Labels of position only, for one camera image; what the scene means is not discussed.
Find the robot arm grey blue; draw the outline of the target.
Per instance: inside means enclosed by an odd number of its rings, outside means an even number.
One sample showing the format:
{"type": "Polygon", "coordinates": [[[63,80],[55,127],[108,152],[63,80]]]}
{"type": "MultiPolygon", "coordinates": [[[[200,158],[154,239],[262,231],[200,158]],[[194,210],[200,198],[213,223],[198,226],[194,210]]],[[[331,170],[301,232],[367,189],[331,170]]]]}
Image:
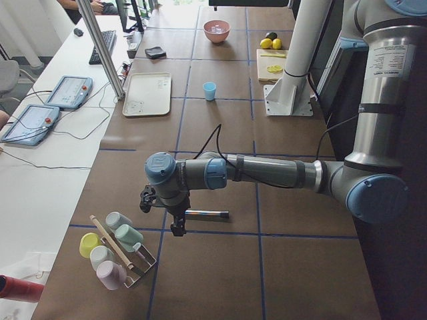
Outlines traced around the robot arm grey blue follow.
{"type": "Polygon", "coordinates": [[[165,208],[173,216],[172,233],[181,237],[190,191],[221,189],[231,180],[312,189],[332,196],[367,223],[401,215],[409,190],[398,176],[396,141],[411,68],[425,38],[425,1],[346,1],[341,46],[368,49],[352,152],[343,161],[311,163],[219,151],[201,151],[182,160],[155,153],[145,162],[148,184],[140,195],[140,209],[147,213],[152,207],[165,208]]]}

